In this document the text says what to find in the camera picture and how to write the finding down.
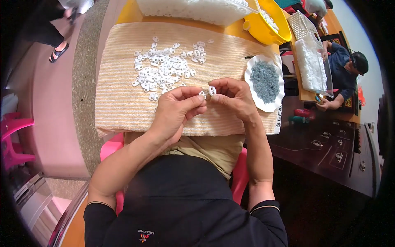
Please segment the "black cap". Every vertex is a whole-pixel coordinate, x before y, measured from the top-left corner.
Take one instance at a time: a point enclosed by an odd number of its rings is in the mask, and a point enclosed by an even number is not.
[[[369,70],[368,60],[362,52],[354,52],[352,56],[355,59],[355,68],[361,73],[365,74]]]

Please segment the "white plate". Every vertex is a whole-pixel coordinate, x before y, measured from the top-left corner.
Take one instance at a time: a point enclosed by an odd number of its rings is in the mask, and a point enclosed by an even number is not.
[[[252,67],[255,64],[255,61],[266,61],[268,64],[272,64],[276,68],[276,72],[278,74],[278,84],[280,85],[280,91],[277,94],[277,97],[274,102],[265,104],[262,99],[258,97],[256,92],[253,90],[254,82],[251,80],[250,76],[252,73]],[[251,58],[247,63],[247,70],[244,73],[244,79],[248,83],[252,93],[252,99],[255,102],[257,108],[261,109],[265,112],[274,112],[277,108],[281,106],[282,98],[284,97],[284,80],[282,78],[282,69],[279,68],[273,61],[273,59],[268,58],[264,55],[257,55]]]

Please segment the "khaki pants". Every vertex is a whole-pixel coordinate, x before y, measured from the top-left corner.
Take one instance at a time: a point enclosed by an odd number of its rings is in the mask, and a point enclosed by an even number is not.
[[[142,136],[141,132],[124,134],[124,145]],[[190,155],[212,163],[226,179],[230,178],[241,150],[245,136],[181,136],[180,140],[160,155]]]

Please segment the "striped towel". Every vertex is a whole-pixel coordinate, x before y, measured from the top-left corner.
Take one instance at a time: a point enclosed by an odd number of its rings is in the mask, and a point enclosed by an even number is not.
[[[157,101],[150,101],[149,92],[144,92],[140,86],[133,87],[132,82],[138,74],[134,69],[134,52],[150,49],[154,36],[160,39],[157,49],[180,43],[176,54],[192,51],[192,44],[197,41],[206,42],[206,62],[195,64],[188,60],[188,65],[196,70],[196,76],[182,78],[175,85],[184,82],[187,86],[198,86],[208,91],[208,82],[213,79],[232,77],[243,80],[247,68],[244,57],[250,55],[264,54],[282,67],[280,56],[273,53],[269,46],[242,38],[173,23],[115,25],[105,44],[96,88],[95,126],[100,137],[109,132],[146,132],[149,129]],[[213,39],[214,43],[208,44],[209,39]],[[144,61],[144,66],[149,66],[149,61]],[[209,97],[207,107],[205,114],[188,121],[184,127],[184,136],[245,133],[243,123],[230,110],[211,104]],[[259,113],[266,133],[277,134],[279,111],[266,113],[259,110]]]

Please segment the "foot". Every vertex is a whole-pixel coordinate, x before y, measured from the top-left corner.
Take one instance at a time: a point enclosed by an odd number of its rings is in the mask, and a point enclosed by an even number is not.
[[[63,51],[63,49],[66,47],[67,45],[67,41],[63,41],[60,46],[56,47],[55,50],[56,51]],[[52,53],[53,58],[56,60],[58,58],[58,56],[55,55],[55,53]]]

